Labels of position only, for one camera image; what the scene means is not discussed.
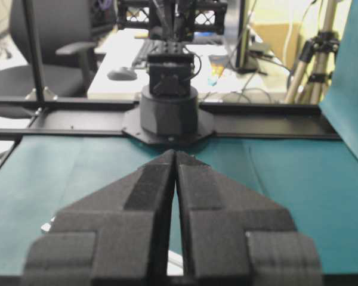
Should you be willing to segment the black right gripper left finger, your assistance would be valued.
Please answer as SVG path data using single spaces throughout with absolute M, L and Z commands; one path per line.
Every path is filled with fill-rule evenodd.
M 175 152 L 60 209 L 30 247 L 23 285 L 150 285 L 168 261 Z

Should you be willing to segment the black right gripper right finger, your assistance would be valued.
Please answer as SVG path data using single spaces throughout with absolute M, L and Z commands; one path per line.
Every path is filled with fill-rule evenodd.
M 185 273 L 196 285 L 322 285 L 313 240 L 290 211 L 176 153 Z

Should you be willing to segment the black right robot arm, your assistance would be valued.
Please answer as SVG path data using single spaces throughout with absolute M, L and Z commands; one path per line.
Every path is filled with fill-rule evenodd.
M 192 85 L 195 56 L 182 44 L 224 32 L 225 1 L 146 1 L 149 79 L 126 131 L 148 144 L 212 133 Z M 30 246 L 23 285 L 322 285 L 313 240 L 283 205 L 181 150 L 58 210 Z

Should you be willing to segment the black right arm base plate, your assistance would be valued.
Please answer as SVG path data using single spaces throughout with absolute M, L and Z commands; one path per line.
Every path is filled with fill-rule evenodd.
M 189 146 L 213 135 L 214 126 L 214 116 L 200 109 L 186 113 L 136 107 L 125 113 L 122 132 L 147 145 Z

